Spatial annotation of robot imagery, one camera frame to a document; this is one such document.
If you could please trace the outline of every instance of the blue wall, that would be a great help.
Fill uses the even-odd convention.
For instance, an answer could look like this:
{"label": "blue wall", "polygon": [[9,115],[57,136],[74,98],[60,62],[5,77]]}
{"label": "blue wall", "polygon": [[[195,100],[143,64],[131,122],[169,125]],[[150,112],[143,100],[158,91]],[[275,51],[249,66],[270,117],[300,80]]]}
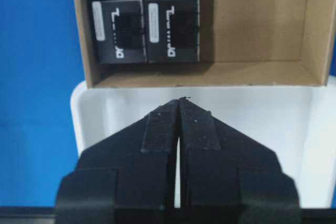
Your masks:
{"label": "blue wall", "polygon": [[336,50],[334,50],[334,57],[331,63],[331,74],[336,76]]}
{"label": "blue wall", "polygon": [[69,101],[84,75],[74,3],[2,0],[1,8],[0,206],[53,206],[77,161]]}
{"label": "blue wall", "polygon": [[332,207],[336,208],[336,191],[335,191],[335,194],[334,194],[334,200],[332,201]]}

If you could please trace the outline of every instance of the cardboard box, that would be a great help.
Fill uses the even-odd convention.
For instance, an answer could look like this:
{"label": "cardboard box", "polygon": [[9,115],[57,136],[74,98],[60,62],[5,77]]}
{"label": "cardboard box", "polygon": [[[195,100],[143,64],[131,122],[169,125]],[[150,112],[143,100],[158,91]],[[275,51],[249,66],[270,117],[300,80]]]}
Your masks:
{"label": "cardboard box", "polygon": [[200,0],[144,0],[149,63],[199,61]]}
{"label": "cardboard box", "polygon": [[142,0],[91,1],[92,30],[98,63],[144,63]]}
{"label": "cardboard box", "polygon": [[87,0],[75,0],[88,87],[325,85],[336,0],[200,0],[197,64],[99,65]]}

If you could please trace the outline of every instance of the open cardboard box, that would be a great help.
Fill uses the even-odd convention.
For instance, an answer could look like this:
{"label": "open cardboard box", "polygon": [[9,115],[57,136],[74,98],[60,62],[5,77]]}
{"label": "open cardboard box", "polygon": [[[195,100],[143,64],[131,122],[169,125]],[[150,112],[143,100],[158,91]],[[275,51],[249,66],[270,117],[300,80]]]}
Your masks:
{"label": "open cardboard box", "polygon": [[201,0],[201,63],[99,65],[87,0],[75,0],[88,87],[321,86],[336,0]]}

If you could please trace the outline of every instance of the white label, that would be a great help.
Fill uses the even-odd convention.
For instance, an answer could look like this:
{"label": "white label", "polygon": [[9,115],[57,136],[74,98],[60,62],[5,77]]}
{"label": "white label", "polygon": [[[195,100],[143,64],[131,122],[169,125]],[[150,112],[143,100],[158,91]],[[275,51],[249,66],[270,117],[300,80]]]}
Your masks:
{"label": "white label", "polygon": [[160,32],[159,32],[159,5],[151,3],[148,5],[148,15],[149,15],[149,37],[151,43],[159,43]]}
{"label": "white label", "polygon": [[[116,17],[120,17],[120,10],[119,10],[119,8],[116,8],[115,12],[111,12],[114,44],[117,44],[117,37],[116,37],[117,36],[117,33],[116,33],[117,26],[115,25],[116,24],[116,21],[115,21]],[[114,48],[116,50],[115,55],[117,56],[117,59],[124,59],[125,58],[124,49],[123,48],[119,48],[117,46],[115,46]]]}
{"label": "white label", "polygon": [[96,31],[96,39],[97,41],[105,41],[105,28],[104,28],[104,20],[103,20],[103,12],[101,9],[100,2],[92,2],[92,10],[93,10],[93,21],[94,21],[94,30]]}
{"label": "white label", "polygon": [[167,55],[170,58],[176,57],[176,48],[172,46],[172,35],[171,35],[171,25],[170,16],[175,15],[175,6],[172,6],[170,10],[166,11],[167,19]]}

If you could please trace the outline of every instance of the white tray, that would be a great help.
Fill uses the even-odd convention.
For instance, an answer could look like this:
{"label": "white tray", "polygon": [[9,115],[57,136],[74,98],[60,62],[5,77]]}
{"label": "white tray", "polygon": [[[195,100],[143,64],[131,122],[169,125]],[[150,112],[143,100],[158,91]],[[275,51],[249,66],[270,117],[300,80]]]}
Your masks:
{"label": "white tray", "polygon": [[274,150],[305,208],[330,207],[336,180],[336,78],[327,88],[87,89],[71,97],[79,154],[172,99],[190,100]]}

